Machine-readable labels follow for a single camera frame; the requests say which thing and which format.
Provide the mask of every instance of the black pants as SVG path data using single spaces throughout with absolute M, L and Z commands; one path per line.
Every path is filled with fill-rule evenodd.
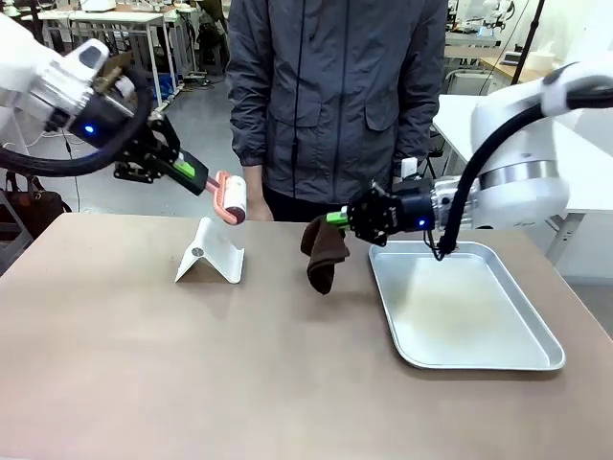
M 327 213 L 340 211 L 340 204 L 313 203 L 263 187 L 264 199 L 273 217 L 280 222 L 311 222 Z

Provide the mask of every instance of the black pole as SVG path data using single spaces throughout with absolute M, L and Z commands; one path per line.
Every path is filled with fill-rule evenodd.
M 515 69 L 515 75 L 513 75 L 513 79 L 511 80 L 511 85 L 519 83 L 519 77 L 521 77 L 521 72 L 524 70 L 524 65 L 526 64 L 526 59 L 528 58 L 528 53 L 530 52 L 531 46 L 533 46 L 534 36 L 536 35 L 536 29 L 538 29 L 538 21 L 540 20 L 540 15 L 543 13 L 543 8 L 545 7 L 545 0 L 538 0 L 538 6 L 536 7 L 536 13 L 534 14 L 533 22 L 530 24 L 530 31 L 528 32 L 528 38 L 526 38 L 526 43 L 524 44 L 524 49 L 521 52 L 521 57 L 519 58 L 519 62 L 517 63 L 517 68 Z
M 42 42 L 42 23 L 38 19 L 38 2 L 36 0 L 30 0 L 30 14 L 32 15 L 32 32 L 34 38 L 38 43 L 43 45 Z

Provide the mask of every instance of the dark jacket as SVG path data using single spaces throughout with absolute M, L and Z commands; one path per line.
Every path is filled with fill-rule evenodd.
M 292 155 L 294 107 L 303 55 Z M 233 147 L 264 183 L 345 203 L 424 158 L 443 81 L 446 0 L 233 0 Z

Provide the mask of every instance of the white stand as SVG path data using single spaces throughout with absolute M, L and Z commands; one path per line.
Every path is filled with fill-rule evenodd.
M 235 285 L 240 281 L 245 250 L 237 249 L 210 218 L 202 218 L 195 238 L 185 250 L 174 282 L 181 279 L 198 259 L 205 259 L 215 270 Z

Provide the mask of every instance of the jacket sleeve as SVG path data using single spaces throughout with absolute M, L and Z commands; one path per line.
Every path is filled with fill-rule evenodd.
M 439 111 L 443 86 L 446 0 L 426 0 L 402 65 L 394 175 L 407 157 L 422 160 L 430 146 L 430 126 Z
M 228 33 L 232 147 L 242 166 L 257 166 L 266 152 L 264 124 L 272 80 L 268 1 L 233 0 Z

